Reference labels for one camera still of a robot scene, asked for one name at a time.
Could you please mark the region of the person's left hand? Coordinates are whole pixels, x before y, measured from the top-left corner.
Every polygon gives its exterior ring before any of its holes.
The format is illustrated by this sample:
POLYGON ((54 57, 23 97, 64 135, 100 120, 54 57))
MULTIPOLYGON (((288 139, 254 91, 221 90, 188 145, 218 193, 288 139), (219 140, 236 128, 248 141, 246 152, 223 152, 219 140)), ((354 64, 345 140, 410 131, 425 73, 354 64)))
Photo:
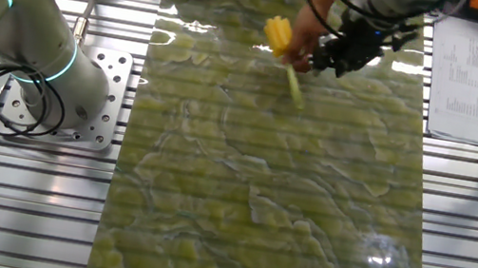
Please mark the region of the person's left hand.
POLYGON ((326 31, 312 9, 307 5, 303 6, 293 23, 293 35, 282 58, 284 64, 290 64, 297 72, 310 71, 310 56, 314 53, 318 37, 326 31))

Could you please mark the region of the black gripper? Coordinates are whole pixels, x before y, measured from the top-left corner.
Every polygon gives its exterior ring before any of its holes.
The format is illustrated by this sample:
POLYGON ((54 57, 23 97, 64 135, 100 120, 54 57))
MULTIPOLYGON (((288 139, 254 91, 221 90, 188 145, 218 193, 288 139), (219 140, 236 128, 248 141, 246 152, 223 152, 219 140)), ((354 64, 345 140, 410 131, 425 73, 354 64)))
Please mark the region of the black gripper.
POLYGON ((333 67, 335 76, 340 78, 353 70, 360 70, 384 54, 382 48, 388 44, 388 39, 393 41, 398 32, 410 30, 409 23, 391 25, 349 9, 341 14, 341 20, 338 28, 341 36, 329 44, 328 51, 323 46, 314 48, 310 61, 313 71, 333 67))

